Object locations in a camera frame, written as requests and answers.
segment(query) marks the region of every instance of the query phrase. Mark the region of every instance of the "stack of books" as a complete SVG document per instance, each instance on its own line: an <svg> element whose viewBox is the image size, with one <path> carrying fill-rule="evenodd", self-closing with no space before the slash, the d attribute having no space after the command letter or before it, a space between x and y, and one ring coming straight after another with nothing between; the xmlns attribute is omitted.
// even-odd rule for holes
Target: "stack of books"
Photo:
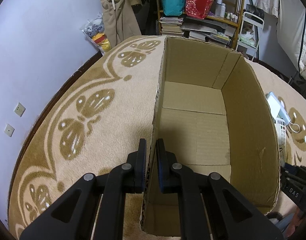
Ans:
<svg viewBox="0 0 306 240"><path fill-rule="evenodd" d="M162 25L162 35L183 36L184 32L181 30L182 17L161 17L160 23Z"/></svg>
<svg viewBox="0 0 306 240"><path fill-rule="evenodd" d="M186 19L181 29L189 31L189 39L207 41L222 47L228 46L231 41L230 37L224 34L224 29L220 28L221 31L219 31L215 28L211 28L209 23L194 22L191 21L191 19Z"/></svg>

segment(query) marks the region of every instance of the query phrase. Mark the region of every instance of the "electrical outlet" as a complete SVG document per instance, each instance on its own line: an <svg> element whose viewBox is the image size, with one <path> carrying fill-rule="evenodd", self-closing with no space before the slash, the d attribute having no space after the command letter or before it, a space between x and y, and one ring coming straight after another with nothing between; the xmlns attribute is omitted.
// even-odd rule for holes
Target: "electrical outlet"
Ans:
<svg viewBox="0 0 306 240"><path fill-rule="evenodd" d="M11 137L13 135L14 130L15 129L10 124L7 124L4 133L6 133L9 137Z"/></svg>
<svg viewBox="0 0 306 240"><path fill-rule="evenodd" d="M23 113L25 112L25 107L21 104L18 103L18 105L16 106L14 112L19 115L20 117L22 117Z"/></svg>

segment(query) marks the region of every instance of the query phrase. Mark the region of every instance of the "white bottle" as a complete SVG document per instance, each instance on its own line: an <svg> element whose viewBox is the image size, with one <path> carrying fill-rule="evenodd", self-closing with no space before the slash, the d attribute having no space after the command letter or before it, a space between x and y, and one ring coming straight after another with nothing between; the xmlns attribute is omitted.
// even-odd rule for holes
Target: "white bottle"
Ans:
<svg viewBox="0 0 306 240"><path fill-rule="evenodd" d="M220 17L224 18L224 15L225 15L225 3L222 3Z"/></svg>
<svg viewBox="0 0 306 240"><path fill-rule="evenodd" d="M216 0L216 9L215 9L216 17L219 17L221 14L221 6L222 6L222 0Z"/></svg>

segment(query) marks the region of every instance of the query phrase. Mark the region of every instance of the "book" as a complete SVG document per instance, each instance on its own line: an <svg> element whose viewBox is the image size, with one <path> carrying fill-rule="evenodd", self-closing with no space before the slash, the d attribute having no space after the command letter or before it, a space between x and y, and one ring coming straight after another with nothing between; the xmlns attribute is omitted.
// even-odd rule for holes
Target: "book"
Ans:
<svg viewBox="0 0 306 240"><path fill-rule="evenodd" d="M217 34L208 33L206 36L209 37L212 40L215 40L215 41L223 43L223 44L228 44L230 42L229 37L226 36L223 33L217 33Z"/></svg>
<svg viewBox="0 0 306 240"><path fill-rule="evenodd" d="M228 26L227 23L223 23L223 22L216 21L216 20L197 19L197 18L193 18L193 17L190 17L190 16L187 16L186 19L193 20L193 21L199 21L199 22L203 22L203 23L206 23L206 24L217 25L217 26L221 27L222 29L225 29Z"/></svg>
<svg viewBox="0 0 306 240"><path fill-rule="evenodd" d="M175 29L168 29L168 28L162 28L163 32L175 32L175 33L182 33L181 30L175 30Z"/></svg>
<svg viewBox="0 0 306 240"><path fill-rule="evenodd" d="M181 25L181 29L182 30L188 30L188 31L199 31L199 32L208 32L208 33L214 33L217 34L217 30L210 28L210 27L206 27L200 24L195 24L195 23L186 23L184 22Z"/></svg>
<svg viewBox="0 0 306 240"><path fill-rule="evenodd" d="M210 39L210 38L207 39L207 42L208 42L208 43L211 43L211 44L214 44L214 45L218 45L218 46L220 46L220 47L226 48L226 45L225 45L225 44L223 44L223 43L221 43L221 42L218 42L218 41L215 41L215 40L212 40L212 39Z"/></svg>
<svg viewBox="0 0 306 240"><path fill-rule="evenodd" d="M161 17L160 23L164 25L181 25L183 23L183 18L176 18L176 17Z"/></svg>
<svg viewBox="0 0 306 240"><path fill-rule="evenodd" d="M163 32L162 31L162 35L171 35L171 36L183 37L183 33L174 33L174 32Z"/></svg>
<svg viewBox="0 0 306 240"><path fill-rule="evenodd" d="M179 30L179 31L181 31L181 27L180 27L180 26L177 26L177 25L163 25L163 24L162 24L162 28L174 29L174 30Z"/></svg>
<svg viewBox="0 0 306 240"><path fill-rule="evenodd" d="M206 35L198 33L198 32L190 31L189 37L193 37L193 38L196 38L198 40L205 41Z"/></svg>

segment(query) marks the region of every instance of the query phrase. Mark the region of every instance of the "cardboard box flap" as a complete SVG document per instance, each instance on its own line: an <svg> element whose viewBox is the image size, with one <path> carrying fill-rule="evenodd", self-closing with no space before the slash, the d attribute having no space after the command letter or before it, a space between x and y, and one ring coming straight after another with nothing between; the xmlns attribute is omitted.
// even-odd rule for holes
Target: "cardboard box flap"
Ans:
<svg viewBox="0 0 306 240"><path fill-rule="evenodd" d="M163 107L211 114L226 114L221 90L165 81Z"/></svg>
<svg viewBox="0 0 306 240"><path fill-rule="evenodd" d="M225 115L162 108L159 137L182 164L230 164Z"/></svg>
<svg viewBox="0 0 306 240"><path fill-rule="evenodd" d="M205 42L168 37L161 62L142 229L180 236L176 194L160 192L155 143L193 171L216 171L265 213L277 201L279 154L269 106L244 58Z"/></svg>
<svg viewBox="0 0 306 240"><path fill-rule="evenodd" d="M222 89L230 134L231 183L255 205L273 207L279 189L277 135L251 66L239 60Z"/></svg>
<svg viewBox="0 0 306 240"><path fill-rule="evenodd" d="M222 89L239 59L244 60L243 56L241 56L240 53L237 53L235 51L231 51L230 53L228 53L223 63L223 66L221 67L221 70L212 86L213 88Z"/></svg>
<svg viewBox="0 0 306 240"><path fill-rule="evenodd" d="M229 52L206 42L168 38L165 81L212 87Z"/></svg>

